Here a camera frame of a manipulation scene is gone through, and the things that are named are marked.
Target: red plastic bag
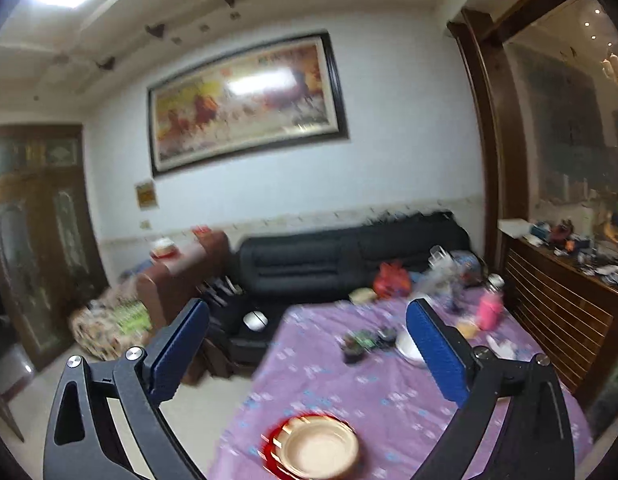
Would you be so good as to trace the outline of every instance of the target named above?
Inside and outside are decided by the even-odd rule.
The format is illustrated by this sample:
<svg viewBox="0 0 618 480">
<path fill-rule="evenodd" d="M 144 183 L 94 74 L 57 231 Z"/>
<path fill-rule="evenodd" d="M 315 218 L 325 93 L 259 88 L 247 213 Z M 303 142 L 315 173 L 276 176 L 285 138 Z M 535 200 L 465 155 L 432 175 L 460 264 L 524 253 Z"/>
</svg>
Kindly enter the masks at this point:
<svg viewBox="0 0 618 480">
<path fill-rule="evenodd" d="M 374 280 L 374 291 L 379 298 L 408 296 L 411 292 L 409 272 L 400 262 L 380 264 L 380 272 Z"/>
</svg>

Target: purple tablecloth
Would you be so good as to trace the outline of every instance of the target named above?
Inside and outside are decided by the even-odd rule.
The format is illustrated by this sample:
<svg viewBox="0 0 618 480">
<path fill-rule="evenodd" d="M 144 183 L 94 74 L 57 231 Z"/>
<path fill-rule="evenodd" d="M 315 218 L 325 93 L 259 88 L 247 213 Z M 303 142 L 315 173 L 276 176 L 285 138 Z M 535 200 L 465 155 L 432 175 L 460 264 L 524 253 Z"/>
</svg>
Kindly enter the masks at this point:
<svg viewBox="0 0 618 480">
<path fill-rule="evenodd" d="M 476 309 L 480 293 L 467 291 L 468 310 Z M 253 378 L 252 393 L 220 439 L 210 480 L 271 480 L 273 476 L 262 467 L 258 454 L 263 444 L 261 434 L 282 419 L 308 410 L 332 413 L 358 433 L 365 460 L 353 478 L 411 478 L 447 427 L 455 403 L 442 397 L 428 370 L 414 367 L 395 351 L 374 352 L 361 363 L 347 366 L 336 341 L 337 335 L 348 330 L 401 326 L 406 305 L 405 300 L 369 306 L 342 301 L 290 308 Z M 446 323 L 455 324 L 453 317 L 433 306 Z M 521 360 L 541 351 L 509 315 L 492 336 L 515 342 Z M 471 341 L 473 346 L 484 343 L 484 335 Z M 564 388 L 563 393 L 579 463 L 590 450 L 592 438 L 576 400 Z M 499 400 L 465 478 L 483 470 L 507 403 Z"/>
</svg>

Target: black sofa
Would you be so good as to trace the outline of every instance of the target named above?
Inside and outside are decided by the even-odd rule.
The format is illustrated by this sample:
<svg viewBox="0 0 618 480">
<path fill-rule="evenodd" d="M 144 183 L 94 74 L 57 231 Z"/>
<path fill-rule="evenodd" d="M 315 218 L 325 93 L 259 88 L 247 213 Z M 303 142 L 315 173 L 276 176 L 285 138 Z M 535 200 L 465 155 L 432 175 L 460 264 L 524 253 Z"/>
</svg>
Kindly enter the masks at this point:
<svg viewBox="0 0 618 480">
<path fill-rule="evenodd" d="M 246 238 L 229 272 L 245 294 L 232 296 L 227 306 L 210 301 L 206 354 L 212 373 L 253 371 L 292 304 L 346 300 L 352 290 L 372 285 L 382 262 L 398 260 L 406 269 L 422 272 L 434 245 L 471 250 L 467 232 L 449 211 L 347 229 Z M 269 320 L 262 332 L 243 323 L 252 310 Z"/>
</svg>

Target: pink bottle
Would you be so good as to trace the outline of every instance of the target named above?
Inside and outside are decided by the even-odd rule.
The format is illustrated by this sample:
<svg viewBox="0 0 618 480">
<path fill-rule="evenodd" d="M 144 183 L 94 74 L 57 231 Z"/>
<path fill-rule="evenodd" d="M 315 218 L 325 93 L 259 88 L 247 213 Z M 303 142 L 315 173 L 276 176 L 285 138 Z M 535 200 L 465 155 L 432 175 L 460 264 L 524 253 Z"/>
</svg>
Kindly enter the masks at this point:
<svg viewBox="0 0 618 480">
<path fill-rule="evenodd" d="M 504 280 L 498 274 L 490 274 L 483 297 L 478 305 L 476 324 L 480 330 L 493 330 L 498 324 L 500 313 L 504 308 L 502 304 L 502 287 Z"/>
</svg>

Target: bolt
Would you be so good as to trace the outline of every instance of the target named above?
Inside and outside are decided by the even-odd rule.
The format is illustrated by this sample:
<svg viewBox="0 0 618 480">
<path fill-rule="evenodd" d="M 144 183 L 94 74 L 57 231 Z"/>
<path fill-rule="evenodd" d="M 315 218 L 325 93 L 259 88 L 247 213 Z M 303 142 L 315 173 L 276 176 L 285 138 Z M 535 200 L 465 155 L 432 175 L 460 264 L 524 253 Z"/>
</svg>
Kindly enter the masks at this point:
<svg viewBox="0 0 618 480">
<path fill-rule="evenodd" d="M 142 355 L 142 349 L 139 346 L 132 346 L 129 350 L 126 351 L 124 356 L 129 359 L 129 361 L 135 361 Z"/>
<path fill-rule="evenodd" d="M 541 366 L 548 366 L 551 363 L 551 359 L 547 357 L 545 354 L 537 354 L 535 359 L 536 359 L 536 363 Z"/>
<path fill-rule="evenodd" d="M 474 347 L 474 356 L 477 359 L 489 359 L 492 355 L 492 351 L 489 350 L 486 346 L 475 346 Z"/>
<path fill-rule="evenodd" d="M 70 368 L 75 368 L 80 363 L 82 363 L 82 357 L 80 357 L 79 355 L 72 355 L 67 361 L 67 366 Z"/>
</svg>

